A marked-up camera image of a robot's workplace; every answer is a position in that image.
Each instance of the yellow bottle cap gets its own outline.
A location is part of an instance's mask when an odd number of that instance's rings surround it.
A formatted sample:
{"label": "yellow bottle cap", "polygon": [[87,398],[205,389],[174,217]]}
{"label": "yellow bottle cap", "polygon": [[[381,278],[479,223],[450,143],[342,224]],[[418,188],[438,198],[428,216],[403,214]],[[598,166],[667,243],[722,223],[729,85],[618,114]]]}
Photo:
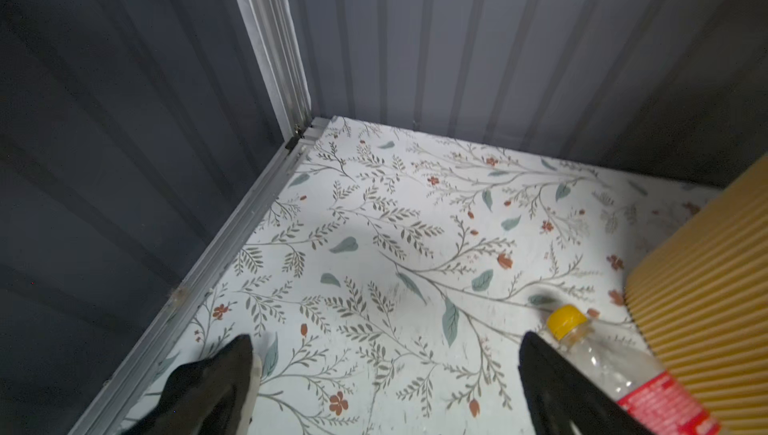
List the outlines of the yellow bottle cap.
{"label": "yellow bottle cap", "polygon": [[565,305],[552,312],[547,319],[547,328],[555,340],[560,341],[569,331],[586,322],[587,317],[577,307]]}

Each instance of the red flower print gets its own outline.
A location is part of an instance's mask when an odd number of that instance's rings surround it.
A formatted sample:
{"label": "red flower print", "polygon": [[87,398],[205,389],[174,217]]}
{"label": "red flower print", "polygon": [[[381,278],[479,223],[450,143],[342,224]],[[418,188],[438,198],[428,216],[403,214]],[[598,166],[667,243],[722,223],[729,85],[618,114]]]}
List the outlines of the red flower print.
{"label": "red flower print", "polygon": [[331,411],[336,412],[336,416],[341,416],[341,411],[350,408],[350,402],[344,400],[344,393],[338,392],[336,395],[331,395]]}
{"label": "red flower print", "polygon": [[610,296],[610,303],[613,305],[617,305],[619,307],[624,306],[624,296],[620,294],[616,290],[611,290],[608,292],[608,295]]}
{"label": "red flower print", "polygon": [[616,255],[605,257],[605,259],[608,260],[608,263],[610,263],[610,267],[613,268],[614,270],[619,271],[624,269],[624,261],[621,260]]}
{"label": "red flower print", "polygon": [[690,212],[690,216],[694,216],[701,211],[701,207],[699,205],[693,204],[689,201],[683,203],[683,208]]}
{"label": "red flower print", "polygon": [[472,412],[472,418],[477,418],[480,414],[480,402],[472,399],[471,402],[469,402],[469,411]]}
{"label": "red flower print", "polygon": [[224,304],[219,305],[218,307],[214,308],[214,313],[211,315],[213,318],[217,320],[221,320],[221,317],[230,310],[229,307],[225,307]]}
{"label": "red flower print", "polygon": [[498,264],[499,264],[499,265],[501,265],[501,266],[502,266],[502,268],[504,268],[505,270],[509,270],[510,268],[512,268],[512,263],[513,263],[513,262],[512,262],[512,259],[511,259],[511,258],[508,258],[506,254],[503,254],[503,253],[502,253],[502,254],[500,254],[500,255],[498,256],[498,258],[496,258],[496,261],[497,261],[497,262],[498,262]]}

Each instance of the floor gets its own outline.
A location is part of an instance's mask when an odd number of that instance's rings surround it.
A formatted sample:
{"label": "floor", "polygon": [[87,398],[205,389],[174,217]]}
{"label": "floor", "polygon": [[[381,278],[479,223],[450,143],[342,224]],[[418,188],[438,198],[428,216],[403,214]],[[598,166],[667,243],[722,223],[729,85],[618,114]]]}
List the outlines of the floor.
{"label": "floor", "polygon": [[247,333],[249,433],[531,433],[522,335],[572,303],[646,349],[624,278],[718,193],[335,118],[122,426]]}

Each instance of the leaf print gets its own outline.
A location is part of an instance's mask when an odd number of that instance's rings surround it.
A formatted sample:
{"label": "leaf print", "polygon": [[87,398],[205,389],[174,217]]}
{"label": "leaf print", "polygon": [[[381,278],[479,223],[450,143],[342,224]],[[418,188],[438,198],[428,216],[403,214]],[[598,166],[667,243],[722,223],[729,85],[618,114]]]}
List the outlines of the leaf print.
{"label": "leaf print", "polygon": [[543,158],[542,158],[542,165],[543,165],[544,167],[546,167],[546,168],[549,168],[549,169],[550,169],[550,170],[552,170],[552,171],[558,171],[558,170],[557,170],[555,167],[553,167],[552,165],[550,165],[549,163],[547,163],[547,161],[546,161],[546,160],[544,160]]}
{"label": "leaf print", "polygon": [[488,210],[491,210],[491,207],[493,206],[493,198],[491,198],[491,191],[490,190],[484,190],[482,192],[482,200],[485,201],[485,205],[488,207]]}
{"label": "leaf print", "polygon": [[310,175],[309,174],[302,173],[298,177],[294,178],[293,181],[291,181],[290,185],[288,185],[288,186],[289,187],[293,187],[293,186],[296,186],[298,184],[302,184],[302,183],[304,183],[305,181],[307,181],[309,179],[310,179]]}
{"label": "leaf print", "polygon": [[397,277],[402,281],[402,284],[406,286],[410,291],[417,294],[419,298],[422,299],[424,302],[424,305],[427,305],[427,300],[424,300],[424,296],[422,295],[422,292],[418,289],[418,286],[413,283],[413,280],[411,280],[408,275],[400,273],[399,271],[396,272]]}
{"label": "leaf print", "polygon": [[547,295],[531,295],[528,297],[528,303],[535,307],[539,305],[553,304],[556,301],[557,300],[552,297],[548,297]]}
{"label": "leaf print", "polygon": [[328,284],[328,285],[335,285],[337,287],[341,287],[341,283],[336,279],[336,277],[333,276],[333,274],[330,273],[324,273],[320,276],[320,283],[321,284]]}
{"label": "leaf print", "polygon": [[629,183],[629,186],[634,188],[635,190],[639,191],[644,197],[648,196],[648,190],[645,188],[639,186],[637,183],[635,183],[632,180],[627,180],[627,183]]}
{"label": "leaf print", "polygon": [[499,254],[498,258],[496,258],[496,261],[505,270],[512,268],[512,259],[508,258],[506,254]]}
{"label": "leaf print", "polygon": [[554,192],[554,200],[557,201],[565,198],[569,193],[571,193],[571,189],[566,184],[561,183],[558,185],[558,190]]}
{"label": "leaf print", "polygon": [[469,402],[469,411],[472,412],[472,418],[477,418],[480,414],[480,402],[478,402],[475,398]]}
{"label": "leaf print", "polygon": [[354,237],[347,237],[341,240],[337,246],[330,249],[331,253],[341,253],[343,251],[357,250],[357,240]]}
{"label": "leaf print", "polygon": [[442,315],[442,333],[446,335],[446,341],[450,347],[456,340],[458,333],[458,309],[450,298],[446,297],[446,313]]}
{"label": "leaf print", "polygon": [[152,382],[150,383],[155,382],[158,378],[160,378],[163,375],[163,373],[165,373],[170,368],[171,365],[174,364],[174,362],[176,361],[176,357],[179,356],[179,353],[181,352],[176,352],[176,354],[173,355],[172,357],[168,357],[165,360],[160,362],[160,364],[158,365],[158,371],[152,377]]}
{"label": "leaf print", "polygon": [[514,227],[518,226],[518,223],[520,223],[520,217],[517,217],[516,219],[506,219],[502,222],[502,228],[506,231],[510,231]]}
{"label": "leaf print", "polygon": [[479,277],[472,280],[472,289],[474,291],[487,290],[493,279],[493,270],[486,270],[480,274]]}
{"label": "leaf print", "polygon": [[266,356],[264,357],[264,372],[261,374],[261,377],[268,377],[272,374],[272,372],[275,371],[275,367],[277,366],[277,334],[275,334],[275,341],[272,342],[270,347],[266,351]]}

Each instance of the floral patterned floor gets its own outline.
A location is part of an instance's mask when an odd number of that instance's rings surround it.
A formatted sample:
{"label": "floral patterned floor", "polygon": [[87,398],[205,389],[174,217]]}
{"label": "floral patterned floor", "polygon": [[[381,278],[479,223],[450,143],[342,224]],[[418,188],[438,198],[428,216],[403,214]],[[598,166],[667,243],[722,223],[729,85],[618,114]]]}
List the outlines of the floral patterned floor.
{"label": "floral patterned floor", "polygon": [[568,302],[645,348],[624,278],[717,194],[335,118],[123,428],[245,333],[264,360],[249,433],[531,433],[522,335]]}

